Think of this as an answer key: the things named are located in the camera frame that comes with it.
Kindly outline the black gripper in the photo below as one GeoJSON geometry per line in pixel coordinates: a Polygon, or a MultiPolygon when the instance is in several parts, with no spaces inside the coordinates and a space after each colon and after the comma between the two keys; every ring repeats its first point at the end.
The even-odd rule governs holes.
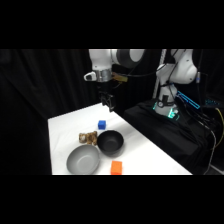
{"type": "Polygon", "coordinates": [[[100,91],[99,97],[102,102],[102,105],[107,105],[109,107],[109,112],[113,112],[115,105],[114,105],[114,96],[109,94],[108,92],[100,91]]]}

